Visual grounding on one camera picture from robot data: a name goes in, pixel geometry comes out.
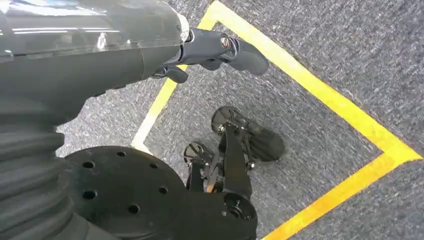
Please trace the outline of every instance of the floor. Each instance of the floor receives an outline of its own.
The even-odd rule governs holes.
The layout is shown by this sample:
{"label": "floor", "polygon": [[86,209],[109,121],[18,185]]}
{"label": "floor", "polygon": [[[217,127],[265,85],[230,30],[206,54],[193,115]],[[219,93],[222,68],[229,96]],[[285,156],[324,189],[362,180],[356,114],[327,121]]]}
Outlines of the floor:
{"label": "floor", "polygon": [[[166,2],[197,26],[213,1]],[[424,156],[423,1],[220,2]],[[222,24],[215,30],[232,34]],[[286,155],[251,172],[259,239],[383,153],[275,65],[260,77],[226,65],[214,72],[191,66],[187,72],[188,82],[177,86],[144,144],[184,179],[182,152],[189,142],[217,147],[210,120],[221,106],[236,106],[283,136]],[[58,154],[129,146],[164,82],[148,79],[89,99],[76,120],[59,128],[66,143]],[[291,239],[424,239],[423,187],[424,161],[407,162]]]}

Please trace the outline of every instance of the robotic arm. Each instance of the robotic arm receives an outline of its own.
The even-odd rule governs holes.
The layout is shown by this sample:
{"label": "robotic arm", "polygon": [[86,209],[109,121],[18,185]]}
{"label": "robotic arm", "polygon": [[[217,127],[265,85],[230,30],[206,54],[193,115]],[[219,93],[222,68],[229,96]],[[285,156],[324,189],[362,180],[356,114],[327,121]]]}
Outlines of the robotic arm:
{"label": "robotic arm", "polygon": [[149,77],[184,83],[177,65],[222,63],[261,75],[252,45],[185,24],[157,0],[0,2],[0,239],[114,240],[74,213],[56,127],[88,98]]}

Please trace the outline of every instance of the black circular plate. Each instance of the black circular plate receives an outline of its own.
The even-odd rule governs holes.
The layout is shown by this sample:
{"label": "black circular plate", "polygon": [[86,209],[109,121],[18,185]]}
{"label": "black circular plate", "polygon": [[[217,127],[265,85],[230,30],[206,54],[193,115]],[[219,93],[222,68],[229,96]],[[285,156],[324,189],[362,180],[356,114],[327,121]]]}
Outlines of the black circular plate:
{"label": "black circular plate", "polygon": [[128,147],[101,146],[65,158],[77,214],[120,238],[160,236],[180,214],[186,188],[166,163]]}

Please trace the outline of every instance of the black mechanical part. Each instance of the black mechanical part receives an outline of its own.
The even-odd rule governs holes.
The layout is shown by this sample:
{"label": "black mechanical part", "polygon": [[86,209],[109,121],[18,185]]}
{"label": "black mechanical part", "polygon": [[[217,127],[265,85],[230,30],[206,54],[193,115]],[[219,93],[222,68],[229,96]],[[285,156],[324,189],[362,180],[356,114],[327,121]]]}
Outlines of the black mechanical part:
{"label": "black mechanical part", "polygon": [[69,184],[76,213],[116,237],[256,238],[258,220],[248,200],[237,193],[187,190],[174,170],[154,156],[102,146],[65,159],[60,179]]}
{"label": "black mechanical part", "polygon": [[235,135],[243,151],[252,157],[250,165],[253,161],[277,161],[285,152],[283,139],[277,133],[244,117],[235,107],[223,106],[214,113],[211,127],[222,136],[229,126],[236,127]]}
{"label": "black mechanical part", "polygon": [[186,188],[193,192],[204,192],[204,169],[210,166],[213,153],[203,144],[190,143],[184,150],[184,162],[188,165]]}
{"label": "black mechanical part", "polygon": [[[170,67],[179,65],[175,59],[180,59],[180,44],[144,45],[157,43],[157,36],[161,40],[179,39],[179,19],[161,1],[138,1],[134,5],[114,0],[61,1],[60,4],[48,1],[43,5],[32,3],[30,7],[35,11],[22,7],[25,3],[8,1],[5,5],[7,12],[2,12],[0,19],[0,239],[116,239],[74,213],[67,184],[59,179],[64,160],[56,157],[55,152],[64,144],[64,136],[56,132],[56,127],[76,118],[88,98],[147,79],[157,69],[166,66],[164,63],[173,62]],[[143,4],[149,4],[149,7],[142,7]],[[54,8],[58,8],[62,15],[46,15]],[[83,11],[85,14],[79,15],[81,9],[86,10]],[[93,14],[101,9],[106,11]],[[148,14],[141,14],[137,9]],[[63,12],[72,14],[64,16]],[[113,14],[108,18],[106,12]],[[90,31],[94,34],[81,26],[99,29],[94,30],[100,32],[91,38],[95,40],[94,45],[80,45],[81,33],[84,36]],[[27,28],[34,31],[14,33],[19,31],[16,29],[24,31]],[[50,32],[51,28],[63,29]],[[110,42],[103,41],[113,39],[109,38],[111,36],[118,36],[115,39],[123,42],[109,45]],[[131,36],[144,42],[132,42]],[[57,40],[70,45],[57,44]],[[129,47],[121,48],[127,41]],[[85,166],[89,169],[91,165],[87,163]],[[199,219],[209,225],[220,222],[224,195],[214,195],[211,200],[211,196],[202,195],[206,193],[184,191],[188,192],[187,199],[190,194],[201,194],[195,196],[204,199],[201,203],[204,205],[186,199],[182,201],[188,202],[187,226],[202,229]],[[81,194],[92,200],[100,197],[90,189],[80,192],[79,198]],[[210,213],[211,206],[219,213]],[[128,211],[136,210],[136,206],[128,208]],[[223,222],[222,226],[216,226],[217,233],[210,236],[220,239],[221,232],[230,232],[234,238],[228,239],[240,236],[246,237],[239,239],[247,239],[255,235],[256,221],[253,219],[243,224]],[[174,239],[193,239],[186,233],[171,233],[175,234],[172,235]],[[194,239],[200,238],[204,237],[199,233]]]}
{"label": "black mechanical part", "polygon": [[66,158],[75,212],[123,239],[153,238],[182,215],[185,187],[166,163],[128,147],[84,149]]}
{"label": "black mechanical part", "polygon": [[227,63],[238,71],[246,70],[257,76],[264,74],[269,67],[265,56],[250,43],[231,38],[223,32],[197,28],[190,30],[189,41],[181,46],[178,54],[178,60],[158,68],[153,77],[169,77],[176,83],[185,83],[188,75],[175,65],[200,64],[215,71],[222,63]]}
{"label": "black mechanical part", "polygon": [[[233,106],[219,108],[212,117],[211,125],[213,131],[221,136],[216,153],[198,142],[190,143],[184,151],[184,161],[189,167],[187,189],[234,193],[249,200],[252,186],[247,171],[255,167],[255,160],[271,162],[280,158],[284,152],[283,140],[276,133],[242,116]],[[241,201],[236,202],[238,204],[233,204],[232,211],[243,218],[237,209]]]}
{"label": "black mechanical part", "polygon": [[224,153],[223,192],[236,193],[250,199],[252,185],[246,169],[242,146],[236,138],[236,127],[229,125],[219,144]]}

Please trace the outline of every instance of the yellow floor marking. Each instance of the yellow floor marking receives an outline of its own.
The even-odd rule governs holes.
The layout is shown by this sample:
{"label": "yellow floor marking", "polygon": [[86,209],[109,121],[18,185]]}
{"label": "yellow floor marking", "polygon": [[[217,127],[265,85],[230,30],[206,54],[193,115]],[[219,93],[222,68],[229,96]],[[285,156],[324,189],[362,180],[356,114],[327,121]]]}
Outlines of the yellow floor marking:
{"label": "yellow floor marking", "polygon": [[288,239],[328,213],[362,189],[368,187],[399,166],[400,162],[383,153],[342,183],[303,209],[262,240]]}
{"label": "yellow floor marking", "polygon": [[[208,9],[206,11],[206,14],[200,21],[197,28],[204,29],[204,30],[211,30],[214,25],[217,23],[216,20],[210,17],[211,13]],[[187,69],[187,65],[179,66],[182,70]],[[141,123],[140,128],[138,129],[137,133],[135,134],[134,139],[132,140],[131,145],[140,151],[143,151],[145,153],[150,153],[149,149],[144,144],[147,136],[149,135],[150,130],[152,129],[153,125],[156,122],[156,119],[158,119],[159,114],[162,112],[164,107],[166,106],[168,100],[172,96],[175,88],[177,87],[177,84],[172,81],[171,79],[167,78],[165,81],[165,84],[162,86],[162,89],[160,90],[159,94],[157,95],[156,99],[154,100],[153,104],[151,105],[145,119]]]}
{"label": "yellow floor marking", "polygon": [[[290,238],[403,163],[422,159],[414,150],[385,129],[372,117],[367,115],[353,102],[315,77],[277,43],[273,42],[269,37],[219,1],[215,1],[211,4],[199,26],[210,30],[216,22],[221,22],[242,39],[253,44],[272,63],[287,73],[292,79],[327,105],[331,110],[336,112],[384,152],[381,156],[348,177],[338,186],[270,233],[264,238],[265,240],[282,240]],[[167,91],[170,91],[170,93],[160,98],[159,101],[161,102],[156,103],[159,96],[156,98],[156,104],[154,103],[151,109],[152,114],[148,115],[145,120],[153,122],[149,124],[146,123],[147,127],[140,127],[142,133],[137,141],[133,141],[133,145],[143,143],[146,139],[150,128],[153,126],[154,121],[164,108],[174,89],[175,86],[173,88],[169,87]]]}

